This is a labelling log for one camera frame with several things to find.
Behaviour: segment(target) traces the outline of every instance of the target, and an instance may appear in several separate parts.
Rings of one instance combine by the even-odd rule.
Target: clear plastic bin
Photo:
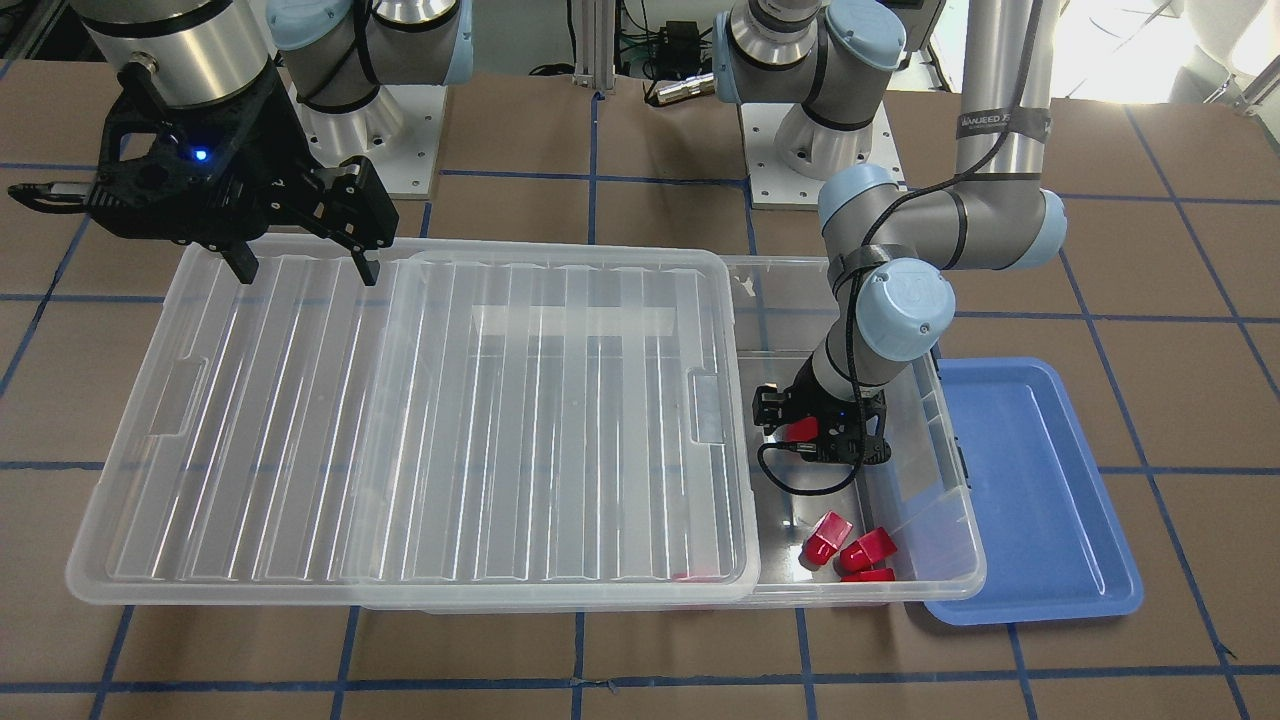
[[[787,387],[837,319],[827,261],[817,258],[726,258],[733,314],[744,425],[751,451],[751,486],[759,527],[760,582],[744,606],[829,606],[959,600],[982,589],[986,555],[978,536],[964,466],[933,357],[908,366],[886,387],[884,437],[890,462],[867,466],[849,489],[824,497],[790,496],[754,464],[764,441],[751,425],[755,387]],[[820,465],[787,452],[771,455],[776,474],[800,487],[838,482],[845,465]],[[810,571],[801,546],[822,516],[835,510],[854,524],[850,538],[883,527],[899,547],[888,559],[897,579],[841,583],[835,560]]]
[[[183,256],[68,565],[81,598],[522,612],[982,585],[931,359],[890,386],[893,461],[856,489],[792,498],[748,460],[755,386],[835,318],[826,261],[404,238],[366,288],[340,249],[253,247],[252,286]],[[899,580],[804,570],[827,510],[883,525]]]

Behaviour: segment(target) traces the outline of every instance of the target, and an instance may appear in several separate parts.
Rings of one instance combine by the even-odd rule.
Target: red object on gripper
[[[805,418],[787,425],[782,433],[782,439],[787,442],[812,442],[818,437],[818,419]]]

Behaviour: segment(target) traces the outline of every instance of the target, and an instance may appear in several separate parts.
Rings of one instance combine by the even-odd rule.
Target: red block
[[[804,543],[804,556],[814,565],[826,565],[831,556],[845,544],[854,525],[835,512],[827,512],[818,521],[813,534]]]
[[[860,573],[897,552],[897,546],[890,539],[884,528],[876,528],[854,541],[840,553],[840,566],[845,573]]]
[[[897,578],[893,575],[892,568],[884,568],[881,570],[863,570],[861,573],[851,573],[840,579],[841,583],[888,583]]]

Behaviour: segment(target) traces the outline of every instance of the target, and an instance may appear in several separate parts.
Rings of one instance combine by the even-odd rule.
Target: blue tray
[[[927,602],[951,625],[1126,615],[1142,578],[1057,373],[1030,357],[943,360],[987,584]]]

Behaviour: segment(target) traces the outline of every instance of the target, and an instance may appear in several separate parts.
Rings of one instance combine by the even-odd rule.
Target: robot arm
[[[876,0],[751,0],[714,26],[726,102],[792,102],[774,143],[797,173],[829,179],[870,152],[872,120],[906,31]]]
[[[248,242],[270,225],[298,225],[346,247],[361,281],[376,282],[376,251],[394,238],[396,208],[369,159],[355,154],[325,168],[312,158],[315,136],[303,132],[248,3],[72,5],[123,92],[104,124],[93,182],[13,186],[15,200],[45,213],[88,213],[120,237],[202,245],[244,283],[257,270]],[[271,29],[311,110],[367,104],[383,81],[470,77],[470,0],[388,1],[376,10],[365,0],[271,5]],[[124,159],[131,136],[155,141]]]
[[[970,4],[955,177],[906,192],[883,168],[863,164],[823,187],[819,219],[841,316],[791,387],[756,389],[755,423],[767,434],[806,418],[818,429],[804,442],[765,443],[767,473],[771,448],[854,473],[887,460],[882,388],[955,314],[940,269],[1034,266],[1062,246],[1062,202],[1039,187],[1057,10],[1057,0]]]

